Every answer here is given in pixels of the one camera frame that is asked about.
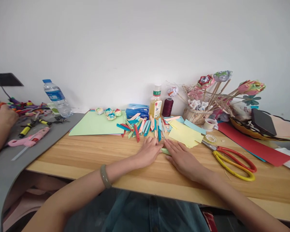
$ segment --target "bottle label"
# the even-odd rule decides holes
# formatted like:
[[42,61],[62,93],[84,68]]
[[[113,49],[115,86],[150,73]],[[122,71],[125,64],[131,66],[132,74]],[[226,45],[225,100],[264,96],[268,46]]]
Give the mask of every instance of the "bottle label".
[[152,95],[154,95],[155,97],[158,97],[161,95],[161,91],[154,91]]
[[155,102],[154,118],[160,117],[161,106],[162,106],[161,100]]
[[61,101],[65,98],[61,90],[46,92],[46,94],[52,102]]

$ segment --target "pink glue gun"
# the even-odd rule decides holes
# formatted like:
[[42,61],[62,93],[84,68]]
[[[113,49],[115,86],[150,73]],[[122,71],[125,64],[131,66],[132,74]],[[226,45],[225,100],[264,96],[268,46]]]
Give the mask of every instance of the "pink glue gun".
[[34,135],[31,135],[27,138],[20,139],[20,140],[11,140],[7,144],[10,147],[17,147],[17,146],[21,146],[21,145],[24,145],[25,147],[32,147],[37,143],[37,141],[40,141],[46,135],[46,133],[49,131],[49,129],[50,129],[49,127],[45,127],[43,129],[39,130]]

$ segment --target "bracelet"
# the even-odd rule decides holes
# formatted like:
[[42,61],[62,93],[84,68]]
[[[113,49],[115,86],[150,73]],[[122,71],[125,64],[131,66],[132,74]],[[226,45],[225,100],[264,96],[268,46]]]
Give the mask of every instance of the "bracelet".
[[105,166],[105,164],[101,166],[100,174],[105,187],[107,189],[110,189],[112,187],[112,184],[109,182],[109,178],[107,177]]

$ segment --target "woven basket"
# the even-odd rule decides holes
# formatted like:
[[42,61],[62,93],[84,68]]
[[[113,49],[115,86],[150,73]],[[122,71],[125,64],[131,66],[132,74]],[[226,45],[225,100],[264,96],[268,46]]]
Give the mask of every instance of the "woven basket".
[[203,125],[205,123],[205,119],[207,119],[212,113],[213,111],[196,111],[187,105],[184,110],[183,118],[195,125]]

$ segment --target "plastic bottle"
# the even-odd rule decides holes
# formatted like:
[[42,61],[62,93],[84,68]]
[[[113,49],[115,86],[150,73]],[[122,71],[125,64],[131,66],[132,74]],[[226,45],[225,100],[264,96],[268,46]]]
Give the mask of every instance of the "plastic bottle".
[[60,88],[52,83],[50,79],[43,80],[44,91],[48,95],[49,99],[55,104],[57,110],[64,118],[68,118],[73,115],[72,109],[67,103],[63,93]]
[[162,100],[161,100],[161,85],[156,84],[153,92],[153,96],[150,99],[149,114],[153,118],[160,118],[162,112]]

